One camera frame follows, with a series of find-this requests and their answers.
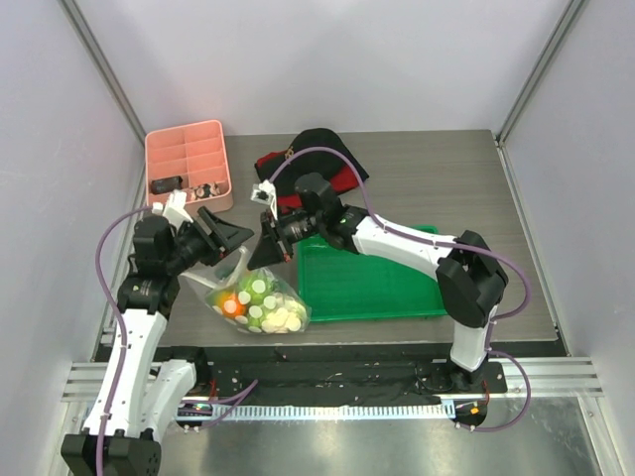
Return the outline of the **clear zip top bag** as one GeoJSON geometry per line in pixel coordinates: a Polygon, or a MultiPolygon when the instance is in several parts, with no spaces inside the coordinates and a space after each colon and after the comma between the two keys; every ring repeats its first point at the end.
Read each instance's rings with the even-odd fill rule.
{"type": "Polygon", "coordinates": [[[244,246],[214,266],[197,265],[181,274],[211,311],[241,332],[294,334],[311,321],[311,308],[282,278],[267,268],[247,269],[244,246]]]}

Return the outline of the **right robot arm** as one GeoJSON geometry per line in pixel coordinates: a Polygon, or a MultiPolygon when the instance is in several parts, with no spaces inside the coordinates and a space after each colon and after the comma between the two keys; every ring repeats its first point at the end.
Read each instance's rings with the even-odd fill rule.
{"type": "Polygon", "coordinates": [[[290,261],[294,245],[314,235],[336,250],[413,269],[437,282],[446,314],[453,321],[446,379],[462,392],[480,385],[488,361],[490,321],[508,284],[482,237],[471,231],[443,237],[375,217],[365,208],[343,204],[318,173],[300,177],[295,189],[299,210],[284,217],[272,211],[261,213],[261,233],[248,269],[290,261]]]}

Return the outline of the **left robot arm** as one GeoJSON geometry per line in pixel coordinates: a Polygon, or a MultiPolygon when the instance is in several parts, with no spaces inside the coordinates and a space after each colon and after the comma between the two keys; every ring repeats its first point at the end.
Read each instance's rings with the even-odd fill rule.
{"type": "Polygon", "coordinates": [[[107,292],[116,326],[95,403],[81,430],[63,439],[61,456],[74,475],[156,475],[161,442],[182,399],[210,386],[203,350],[179,349],[151,367],[181,289],[179,277],[197,264],[214,266],[253,236],[199,208],[185,212],[140,209],[129,271],[116,293],[107,292]]]}

